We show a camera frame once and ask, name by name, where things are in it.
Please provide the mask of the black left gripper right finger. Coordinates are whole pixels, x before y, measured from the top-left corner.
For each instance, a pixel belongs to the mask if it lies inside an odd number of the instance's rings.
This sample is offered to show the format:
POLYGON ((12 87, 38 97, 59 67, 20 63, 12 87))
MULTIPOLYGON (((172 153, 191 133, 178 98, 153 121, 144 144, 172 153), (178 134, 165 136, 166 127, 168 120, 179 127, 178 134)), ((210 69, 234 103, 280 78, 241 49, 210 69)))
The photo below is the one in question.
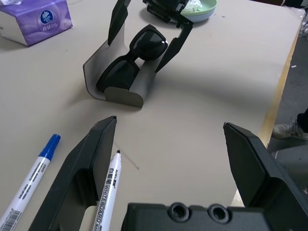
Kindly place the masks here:
POLYGON ((231 172, 245 207, 262 209, 273 231, 306 231, 308 196, 258 136, 229 122, 223 130, 231 172))

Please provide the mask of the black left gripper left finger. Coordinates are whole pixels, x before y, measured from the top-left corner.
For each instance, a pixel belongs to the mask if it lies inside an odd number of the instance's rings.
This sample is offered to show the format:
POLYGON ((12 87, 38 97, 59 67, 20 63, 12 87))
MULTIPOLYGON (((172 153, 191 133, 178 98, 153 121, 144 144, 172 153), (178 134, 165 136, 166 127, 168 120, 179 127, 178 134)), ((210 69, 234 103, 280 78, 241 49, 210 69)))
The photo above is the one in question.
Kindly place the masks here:
POLYGON ((29 230, 80 229, 85 211, 102 195, 116 123, 116 116, 95 123, 68 154, 29 230))

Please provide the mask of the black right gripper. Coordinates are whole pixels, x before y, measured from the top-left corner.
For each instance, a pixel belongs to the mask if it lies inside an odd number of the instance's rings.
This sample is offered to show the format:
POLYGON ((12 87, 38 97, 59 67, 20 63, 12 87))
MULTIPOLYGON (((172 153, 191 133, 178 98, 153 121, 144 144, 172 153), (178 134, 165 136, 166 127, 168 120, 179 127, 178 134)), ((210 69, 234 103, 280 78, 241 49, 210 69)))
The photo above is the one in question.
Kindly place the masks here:
MULTIPOLYGON (((176 27, 181 29, 178 37, 173 38, 168 45, 155 72, 158 73, 169 61, 171 61, 181 50, 189 36, 193 22, 181 15, 188 0, 143 0, 147 5, 147 11, 165 23, 171 20, 177 22, 176 27)), ((121 27, 128 16, 130 0, 118 0, 113 8, 111 22, 108 32, 108 45, 111 46, 121 27)))

